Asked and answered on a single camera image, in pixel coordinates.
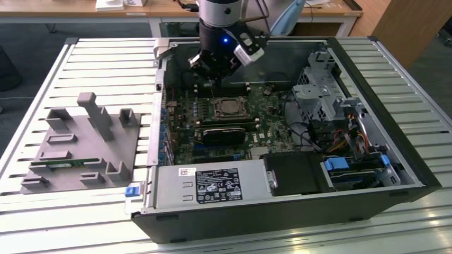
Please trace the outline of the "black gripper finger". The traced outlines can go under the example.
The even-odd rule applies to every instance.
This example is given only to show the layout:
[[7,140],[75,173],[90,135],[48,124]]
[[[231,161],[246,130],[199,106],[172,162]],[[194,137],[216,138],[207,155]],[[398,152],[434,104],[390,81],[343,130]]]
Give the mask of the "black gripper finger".
[[214,87],[218,86],[218,73],[212,65],[212,58],[207,53],[199,51],[199,53],[190,58],[190,68],[194,74],[203,80],[210,81]]
[[228,62],[228,63],[223,63],[216,70],[216,88],[222,87],[222,82],[223,80],[231,76],[238,69],[242,67],[242,62]]

